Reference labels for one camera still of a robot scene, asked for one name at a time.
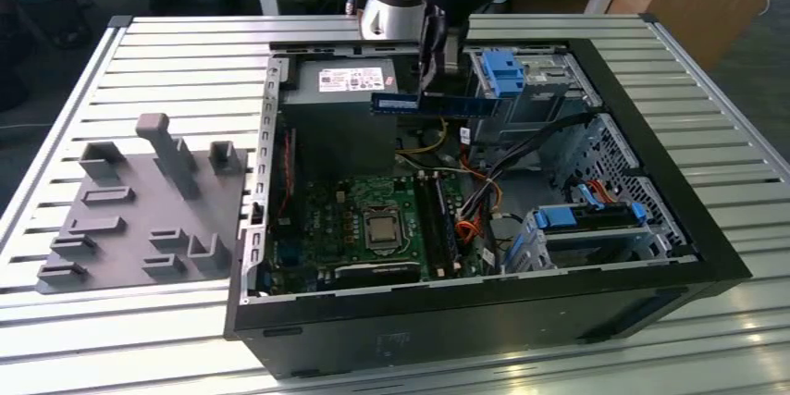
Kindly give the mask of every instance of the green circuit board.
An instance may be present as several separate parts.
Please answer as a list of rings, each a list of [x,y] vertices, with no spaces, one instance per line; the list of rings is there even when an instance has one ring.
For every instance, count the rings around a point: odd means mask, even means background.
[[[442,189],[453,211],[463,203],[461,181],[453,173],[445,175]],[[324,271],[352,264],[417,262],[421,264],[421,280],[430,280],[411,176],[314,182],[307,184],[304,192],[300,245],[287,246],[283,242],[274,245],[274,249],[291,249],[272,255],[287,257],[290,262],[290,266],[279,264],[272,274],[279,292],[315,291],[316,280]],[[395,221],[398,241],[391,243],[391,248],[371,248],[370,222],[382,215],[391,216]],[[471,260],[462,261],[463,267],[479,266],[479,259],[473,256]],[[474,272],[463,270],[462,275],[473,276]]]

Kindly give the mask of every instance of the motherboard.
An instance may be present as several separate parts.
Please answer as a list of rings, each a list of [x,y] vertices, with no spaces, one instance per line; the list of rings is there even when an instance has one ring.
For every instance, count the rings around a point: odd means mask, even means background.
[[[271,245],[271,293],[350,289],[394,285],[437,278],[475,276],[479,258],[438,252],[445,244],[426,242],[427,213],[437,209],[419,198],[427,178],[364,177],[308,182],[304,218],[298,236],[279,237]],[[434,179],[445,210],[463,203],[461,181],[454,173]],[[453,229],[447,233],[454,237]],[[447,274],[435,267],[437,257],[451,258]]]

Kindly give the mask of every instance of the power supply label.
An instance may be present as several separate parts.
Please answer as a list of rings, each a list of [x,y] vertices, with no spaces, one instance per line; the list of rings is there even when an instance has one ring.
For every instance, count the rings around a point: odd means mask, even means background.
[[[386,88],[380,68],[334,68],[319,73],[319,92],[372,92]]]

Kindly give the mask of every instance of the white label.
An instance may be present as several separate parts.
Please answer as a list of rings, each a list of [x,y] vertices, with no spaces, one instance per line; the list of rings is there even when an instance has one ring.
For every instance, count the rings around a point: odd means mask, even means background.
[[[335,68],[319,73],[319,92],[372,92],[384,89],[380,68]]]
[[[489,263],[489,265],[494,266],[494,253],[489,249],[483,249],[483,261]]]
[[[379,106],[382,108],[418,108],[417,102],[406,102],[406,101],[379,101]]]
[[[471,130],[467,127],[461,128],[461,143],[465,145],[471,144]]]

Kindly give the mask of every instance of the aluminum profile table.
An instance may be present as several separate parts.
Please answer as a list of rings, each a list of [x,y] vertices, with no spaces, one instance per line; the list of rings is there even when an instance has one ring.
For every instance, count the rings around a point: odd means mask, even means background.
[[[222,338],[227,280],[39,295],[36,272],[83,177],[75,160],[86,143],[112,140],[124,153],[147,152],[135,120],[164,112],[190,148],[231,140],[251,151],[252,164],[267,43],[359,38],[344,18],[139,18],[107,29],[0,220],[0,392],[790,390],[786,163],[661,25],[637,16],[477,17],[471,38],[486,37],[593,39],[751,281],[625,340],[282,382],[240,342]]]

